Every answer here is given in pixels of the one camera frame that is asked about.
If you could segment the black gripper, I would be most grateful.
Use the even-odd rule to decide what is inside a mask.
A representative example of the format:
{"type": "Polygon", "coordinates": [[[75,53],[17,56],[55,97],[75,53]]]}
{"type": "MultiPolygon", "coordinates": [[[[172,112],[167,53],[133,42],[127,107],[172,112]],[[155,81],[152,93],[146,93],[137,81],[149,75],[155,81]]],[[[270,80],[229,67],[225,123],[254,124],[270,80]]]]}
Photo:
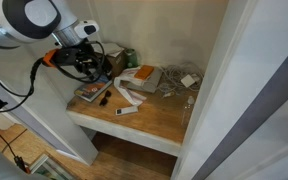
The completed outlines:
{"type": "Polygon", "coordinates": [[[52,57],[52,64],[63,75],[74,80],[98,80],[101,76],[112,79],[112,66],[104,56],[104,48],[98,41],[59,49],[52,57]],[[64,66],[73,66],[80,76],[71,74],[64,66]]]}

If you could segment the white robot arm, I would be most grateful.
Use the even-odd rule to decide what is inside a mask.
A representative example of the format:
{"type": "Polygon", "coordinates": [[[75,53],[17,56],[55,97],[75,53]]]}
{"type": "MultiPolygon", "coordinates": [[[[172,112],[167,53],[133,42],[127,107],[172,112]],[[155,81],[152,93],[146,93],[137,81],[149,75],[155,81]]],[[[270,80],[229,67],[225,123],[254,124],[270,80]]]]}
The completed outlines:
{"type": "Polygon", "coordinates": [[[95,54],[88,37],[99,30],[94,20],[80,21],[65,0],[0,0],[0,49],[15,49],[49,36],[59,47],[41,58],[43,65],[71,78],[67,66],[81,75],[81,82],[94,82],[107,73],[103,56],[95,54]]]}

